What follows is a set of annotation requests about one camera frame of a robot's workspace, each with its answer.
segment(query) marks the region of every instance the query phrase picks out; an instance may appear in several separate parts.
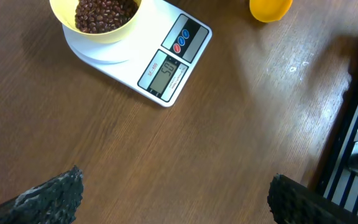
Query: red button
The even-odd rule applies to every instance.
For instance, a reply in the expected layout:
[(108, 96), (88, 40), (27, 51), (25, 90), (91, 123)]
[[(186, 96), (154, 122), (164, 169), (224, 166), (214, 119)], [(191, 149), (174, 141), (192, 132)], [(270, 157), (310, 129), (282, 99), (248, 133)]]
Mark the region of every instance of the red button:
[(173, 51), (175, 51), (177, 54), (179, 54), (179, 52), (180, 52), (180, 46), (179, 46), (179, 44), (174, 44), (174, 45), (173, 45)]

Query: orange object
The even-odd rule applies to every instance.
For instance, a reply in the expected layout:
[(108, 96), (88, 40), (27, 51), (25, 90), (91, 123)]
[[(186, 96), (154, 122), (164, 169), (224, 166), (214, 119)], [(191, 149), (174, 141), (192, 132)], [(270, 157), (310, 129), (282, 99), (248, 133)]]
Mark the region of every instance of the orange object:
[(250, 0), (249, 8), (260, 22), (280, 20), (290, 9), (292, 0)]

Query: bowl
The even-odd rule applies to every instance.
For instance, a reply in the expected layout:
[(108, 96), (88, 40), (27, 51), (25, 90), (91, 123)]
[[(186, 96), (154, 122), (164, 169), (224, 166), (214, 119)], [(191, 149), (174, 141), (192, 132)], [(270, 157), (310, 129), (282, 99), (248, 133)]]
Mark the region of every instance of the bowl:
[(260, 22), (279, 21), (290, 9), (292, 0), (250, 0), (251, 14)]
[(79, 33), (80, 35), (83, 35), (89, 40), (109, 44), (120, 41), (131, 34), (131, 32), (135, 29), (136, 20), (138, 20), (140, 14), (139, 12), (142, 10), (145, 1), (147, 0), (134, 0), (139, 7), (135, 15), (120, 28), (102, 34), (84, 33), (75, 27), (75, 9), (79, 3), (78, 0), (49, 0), (49, 3), (56, 18), (64, 26)]

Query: scale button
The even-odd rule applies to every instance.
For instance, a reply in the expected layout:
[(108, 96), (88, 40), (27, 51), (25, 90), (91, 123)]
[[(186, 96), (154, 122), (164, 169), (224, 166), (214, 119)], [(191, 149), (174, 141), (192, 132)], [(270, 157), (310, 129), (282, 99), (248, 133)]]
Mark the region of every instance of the scale button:
[(182, 36), (178, 37), (178, 43), (180, 46), (184, 46), (185, 45), (185, 39)]
[(177, 53), (177, 54), (180, 53), (180, 46), (179, 46), (179, 44), (174, 44), (174, 45), (173, 45), (173, 51), (175, 51), (175, 53)]
[(189, 36), (190, 36), (189, 32), (186, 29), (182, 30), (181, 34), (183, 35), (183, 37), (185, 39), (189, 38)]

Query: scale display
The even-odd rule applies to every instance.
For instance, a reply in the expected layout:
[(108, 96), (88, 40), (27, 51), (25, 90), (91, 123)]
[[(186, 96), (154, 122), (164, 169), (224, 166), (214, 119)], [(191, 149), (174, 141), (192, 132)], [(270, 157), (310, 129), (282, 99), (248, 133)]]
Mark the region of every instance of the scale display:
[(188, 66), (157, 50), (137, 85), (161, 100), (170, 101)]
[(177, 68), (177, 65), (169, 60), (165, 60), (150, 85), (150, 88), (161, 94)]

